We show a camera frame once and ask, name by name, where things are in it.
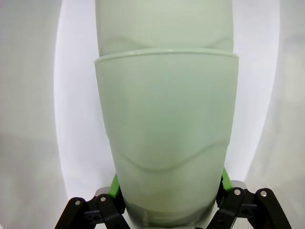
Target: cup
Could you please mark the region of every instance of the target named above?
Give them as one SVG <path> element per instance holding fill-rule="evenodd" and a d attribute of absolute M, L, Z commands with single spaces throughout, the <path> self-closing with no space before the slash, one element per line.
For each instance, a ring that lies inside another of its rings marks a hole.
<path fill-rule="evenodd" d="M 100 57 L 95 67 L 131 220 L 171 228 L 208 219 L 230 141 L 238 57 L 143 49 Z"/>
<path fill-rule="evenodd" d="M 96 0 L 100 56 L 144 48 L 233 51 L 232 0 Z"/>

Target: cup rim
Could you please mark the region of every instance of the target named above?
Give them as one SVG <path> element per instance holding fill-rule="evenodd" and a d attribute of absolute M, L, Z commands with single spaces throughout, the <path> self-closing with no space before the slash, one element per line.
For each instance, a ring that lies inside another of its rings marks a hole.
<path fill-rule="evenodd" d="M 197 48 L 197 49 L 187 49 L 187 48 L 174 48 L 174 49 L 166 49 L 166 48 L 150 48 L 150 49 L 138 49 L 132 51 L 118 52 L 112 53 L 105 56 L 101 56 L 97 58 L 94 63 L 98 62 L 119 59 L 124 57 L 132 57 L 132 56 L 147 56 L 147 55 L 161 55 L 161 54 L 201 54 L 201 55 L 217 55 L 217 56 L 227 56 L 238 59 L 238 55 L 233 52 L 227 52 L 218 49 L 208 49 L 208 48 Z"/>

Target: silver screw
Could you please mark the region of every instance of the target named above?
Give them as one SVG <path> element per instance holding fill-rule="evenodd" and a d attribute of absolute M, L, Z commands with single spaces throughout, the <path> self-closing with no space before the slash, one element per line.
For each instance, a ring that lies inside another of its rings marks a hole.
<path fill-rule="evenodd" d="M 267 193 L 265 191 L 261 191 L 261 196 L 262 197 L 266 197 L 267 196 Z"/>
<path fill-rule="evenodd" d="M 240 191 L 239 189 L 235 189 L 235 190 L 234 190 L 234 194 L 238 196 L 238 195 L 241 194 L 241 191 Z"/>

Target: green strip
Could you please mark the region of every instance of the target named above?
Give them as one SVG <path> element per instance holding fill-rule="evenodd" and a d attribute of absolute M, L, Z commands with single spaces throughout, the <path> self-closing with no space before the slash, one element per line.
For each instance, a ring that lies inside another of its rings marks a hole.
<path fill-rule="evenodd" d="M 229 175 L 227 173 L 227 171 L 225 170 L 224 168 L 224 171 L 223 171 L 223 186 L 224 186 L 224 189 L 226 191 L 229 191 L 233 188 L 233 184 L 229 178 Z"/>
<path fill-rule="evenodd" d="M 119 193 L 119 191 L 120 191 L 119 180 L 118 180 L 117 175 L 115 174 L 115 176 L 112 180 L 108 195 L 115 198 L 116 195 Z"/>

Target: gray wall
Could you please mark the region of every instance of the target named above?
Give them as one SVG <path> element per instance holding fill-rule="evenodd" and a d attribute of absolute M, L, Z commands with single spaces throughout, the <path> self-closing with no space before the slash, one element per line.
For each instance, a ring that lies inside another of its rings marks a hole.
<path fill-rule="evenodd" d="M 0 1 L 0 224 L 54 228 L 67 203 L 54 121 L 61 0 Z"/>

